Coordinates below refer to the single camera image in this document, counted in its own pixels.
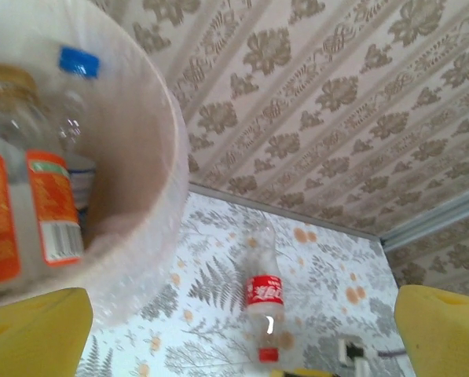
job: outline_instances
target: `yellow sponge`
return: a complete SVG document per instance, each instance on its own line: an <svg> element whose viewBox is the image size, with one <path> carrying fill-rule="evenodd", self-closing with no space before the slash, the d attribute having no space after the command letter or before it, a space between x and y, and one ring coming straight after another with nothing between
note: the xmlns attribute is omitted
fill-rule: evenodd
<svg viewBox="0 0 469 377"><path fill-rule="evenodd" d="M82 288L0 307L0 377L72 377L92 321Z"/></svg>
<svg viewBox="0 0 469 377"><path fill-rule="evenodd" d="M469 376L468 296L405 285L394 318L418 377Z"/></svg>

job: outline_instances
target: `blue bottle cap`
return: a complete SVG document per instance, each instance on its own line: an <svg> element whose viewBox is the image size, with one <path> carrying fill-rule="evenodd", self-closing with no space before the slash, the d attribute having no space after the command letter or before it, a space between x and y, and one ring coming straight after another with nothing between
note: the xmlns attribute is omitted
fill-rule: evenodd
<svg viewBox="0 0 469 377"><path fill-rule="evenodd" d="M98 77L100 59L81 49L63 46L60 51L58 66L67 73L92 79Z"/></svg>

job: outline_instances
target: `coca-cola bottle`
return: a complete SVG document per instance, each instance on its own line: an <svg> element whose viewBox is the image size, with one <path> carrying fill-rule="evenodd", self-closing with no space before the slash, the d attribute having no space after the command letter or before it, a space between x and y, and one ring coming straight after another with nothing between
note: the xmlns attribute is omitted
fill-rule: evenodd
<svg viewBox="0 0 469 377"><path fill-rule="evenodd" d="M283 287L276 260L276 235L267 219L251 230L247 248L247 314L258 342L258 359L279 359L278 339L284 320Z"/></svg>

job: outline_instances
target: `barcode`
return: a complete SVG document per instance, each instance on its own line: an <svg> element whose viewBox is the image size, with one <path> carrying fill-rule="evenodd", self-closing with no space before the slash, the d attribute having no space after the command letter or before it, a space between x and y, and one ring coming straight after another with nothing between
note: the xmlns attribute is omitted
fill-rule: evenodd
<svg viewBox="0 0 469 377"><path fill-rule="evenodd" d="M43 222L42 242L47 262L82 257L84 246L80 226L74 222Z"/></svg>

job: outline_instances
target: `electrical outlet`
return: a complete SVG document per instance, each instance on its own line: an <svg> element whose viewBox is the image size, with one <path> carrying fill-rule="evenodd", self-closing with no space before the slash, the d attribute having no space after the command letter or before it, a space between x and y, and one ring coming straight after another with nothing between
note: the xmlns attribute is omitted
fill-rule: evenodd
<svg viewBox="0 0 469 377"><path fill-rule="evenodd" d="M339 362L345 368L354 368L354 359L348 356L347 347L355 346L358 349L365 350L365 345L359 336L343 335L339 337Z"/></svg>

